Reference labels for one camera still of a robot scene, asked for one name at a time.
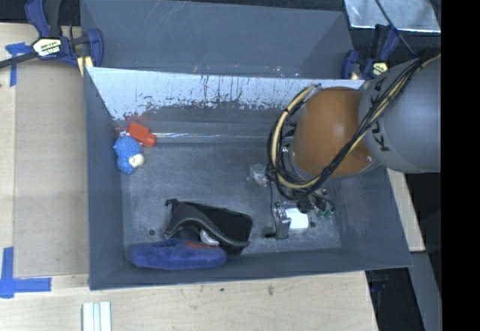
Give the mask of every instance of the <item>gray bin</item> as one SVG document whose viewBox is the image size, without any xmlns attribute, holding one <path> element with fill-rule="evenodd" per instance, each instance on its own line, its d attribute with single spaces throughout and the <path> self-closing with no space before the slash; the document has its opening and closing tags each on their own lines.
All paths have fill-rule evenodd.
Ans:
<svg viewBox="0 0 480 331">
<path fill-rule="evenodd" d="M 248 179 L 249 166 L 266 163 L 281 109 L 311 83 L 362 83 L 338 79 L 351 47 L 341 13 L 82 0 L 82 27 L 99 28 L 106 44 L 106 68 L 84 77 L 92 290 L 411 265 L 383 167 L 332 179 L 329 220 L 313 217 L 315 227 L 288 239 L 263 236 L 270 191 Z M 159 138 L 128 176 L 112 147 L 132 120 Z M 171 198 L 247 213 L 250 245 L 214 269 L 136 268 L 125 250 L 161 239 Z"/>
</svg>

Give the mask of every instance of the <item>wooden table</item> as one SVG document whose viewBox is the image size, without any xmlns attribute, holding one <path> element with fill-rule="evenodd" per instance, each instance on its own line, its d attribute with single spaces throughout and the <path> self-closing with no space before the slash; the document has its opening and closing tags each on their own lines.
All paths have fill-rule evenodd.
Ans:
<svg viewBox="0 0 480 331">
<path fill-rule="evenodd" d="M 28 24 L 0 23 L 0 59 L 9 57 L 6 44 L 35 38 Z M 85 191 L 83 127 L 67 129 L 69 116 L 83 114 L 82 95 L 67 88 L 81 84 L 80 74 L 32 60 L 18 66 L 18 78 L 10 87 L 10 68 L 0 70 L 0 251 L 14 245 L 15 276 L 52 276 L 52 291 L 0 299 L 0 329 L 78 330 L 82 304 L 103 301 L 115 331 L 378 329 L 363 272 L 90 291 L 86 199 L 75 198 Z M 59 122 L 61 137 L 52 134 Z M 404 175 L 389 175 L 410 251 L 424 251 Z"/>
</svg>

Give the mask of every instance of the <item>bin floor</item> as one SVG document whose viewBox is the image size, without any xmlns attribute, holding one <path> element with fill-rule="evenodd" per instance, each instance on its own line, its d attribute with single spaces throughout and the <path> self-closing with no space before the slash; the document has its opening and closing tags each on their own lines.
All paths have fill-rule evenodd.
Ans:
<svg viewBox="0 0 480 331">
<path fill-rule="evenodd" d="M 124 245 L 163 239 L 170 219 L 168 199 L 230 209 L 253 219 L 247 253 L 300 251 L 341 246 L 335 215 L 317 219 L 314 227 L 290 231 L 287 239 L 265 238 L 273 226 L 270 188 L 249 178 L 250 166 L 266 164 L 266 140 L 161 143 L 144 148 L 145 164 L 122 175 Z"/>
</svg>

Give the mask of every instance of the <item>blue toy figure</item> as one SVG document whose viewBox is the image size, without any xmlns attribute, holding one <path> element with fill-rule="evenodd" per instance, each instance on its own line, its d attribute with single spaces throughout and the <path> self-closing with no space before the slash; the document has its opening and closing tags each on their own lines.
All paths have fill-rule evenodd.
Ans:
<svg viewBox="0 0 480 331">
<path fill-rule="evenodd" d="M 113 149 L 118 156 L 118 169 L 123 173 L 130 174 L 145 162 L 142 155 L 142 146 L 131 136 L 120 136 L 115 141 Z"/>
</svg>

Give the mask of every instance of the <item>red object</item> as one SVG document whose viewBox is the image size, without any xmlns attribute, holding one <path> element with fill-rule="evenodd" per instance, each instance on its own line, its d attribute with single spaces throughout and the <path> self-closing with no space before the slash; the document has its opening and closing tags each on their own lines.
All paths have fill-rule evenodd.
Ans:
<svg viewBox="0 0 480 331">
<path fill-rule="evenodd" d="M 155 145 L 155 141 L 157 140 L 155 135 L 150 134 L 150 130 L 147 127 L 134 122 L 130 123 L 130 125 L 127 127 L 127 133 L 130 134 L 132 138 L 147 147 L 153 147 Z"/>
</svg>

